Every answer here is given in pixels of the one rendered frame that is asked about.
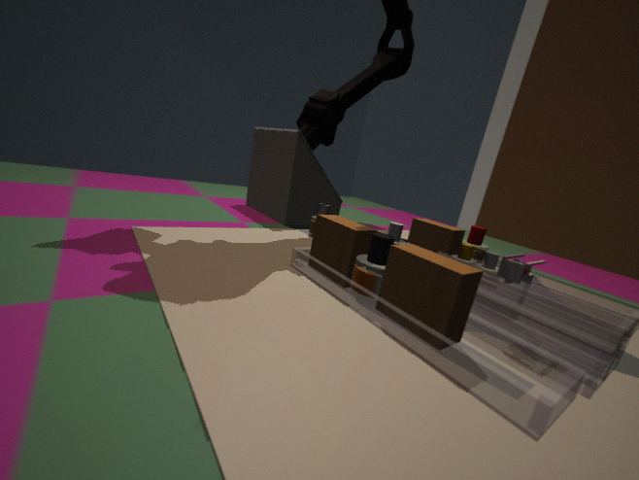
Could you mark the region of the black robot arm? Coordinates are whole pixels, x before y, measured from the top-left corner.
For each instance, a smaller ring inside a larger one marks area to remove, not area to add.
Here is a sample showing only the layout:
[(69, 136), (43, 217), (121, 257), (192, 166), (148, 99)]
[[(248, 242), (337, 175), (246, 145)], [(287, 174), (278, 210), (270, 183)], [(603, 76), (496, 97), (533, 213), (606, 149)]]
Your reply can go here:
[[(296, 124), (312, 151), (319, 144), (326, 147), (333, 144), (337, 125), (353, 103), (381, 83), (404, 75), (411, 65), (414, 48), (411, 25), (414, 16), (408, 1), (382, 0), (382, 3), (387, 26), (372, 65), (335, 91), (319, 90), (309, 96), (310, 100), (304, 105)], [(388, 47), (395, 30), (401, 30), (403, 49)]]

